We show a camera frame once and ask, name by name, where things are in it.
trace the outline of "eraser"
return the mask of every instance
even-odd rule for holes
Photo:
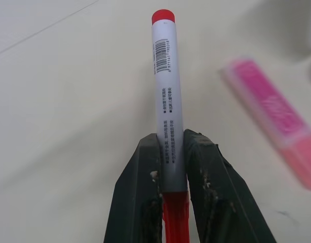
[[[238,59],[222,74],[300,181],[311,189],[310,127],[252,59]]]

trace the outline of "red cap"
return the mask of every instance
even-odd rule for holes
[[[175,22],[175,15],[170,10],[160,9],[152,15],[152,25],[162,19],[168,19]]]
[[[189,243],[189,197],[186,192],[163,193],[167,243]]]

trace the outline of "barcode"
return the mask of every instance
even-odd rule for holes
[[[156,71],[170,71],[167,60],[167,42],[168,39],[161,39],[155,42],[155,65]]]

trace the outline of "table surface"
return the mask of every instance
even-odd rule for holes
[[[184,127],[219,144],[277,242],[311,242],[311,191],[218,75],[253,57],[311,126],[310,1],[29,2],[0,3],[0,242],[103,241],[115,182],[156,131],[161,8],[176,15]]]

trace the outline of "pink eraser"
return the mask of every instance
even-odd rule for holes
[[[310,127],[253,60],[238,59],[222,74],[300,181],[311,189]]]

